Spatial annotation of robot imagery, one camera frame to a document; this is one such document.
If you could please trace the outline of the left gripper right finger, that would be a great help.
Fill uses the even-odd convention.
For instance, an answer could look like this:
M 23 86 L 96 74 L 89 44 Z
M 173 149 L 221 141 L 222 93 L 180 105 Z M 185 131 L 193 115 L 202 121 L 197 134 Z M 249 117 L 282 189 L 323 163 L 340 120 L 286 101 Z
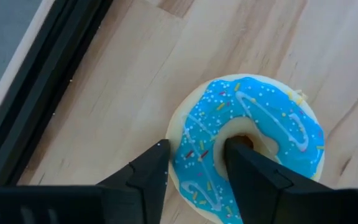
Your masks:
M 244 223 L 337 223 L 330 189 L 255 152 L 224 143 L 229 182 Z

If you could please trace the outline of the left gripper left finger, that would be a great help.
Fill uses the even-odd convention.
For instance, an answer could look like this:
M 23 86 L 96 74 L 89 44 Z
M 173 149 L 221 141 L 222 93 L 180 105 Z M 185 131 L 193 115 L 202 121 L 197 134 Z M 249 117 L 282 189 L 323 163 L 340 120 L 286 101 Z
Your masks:
M 162 139 L 99 183 L 106 223 L 160 223 L 169 158 L 170 143 Z

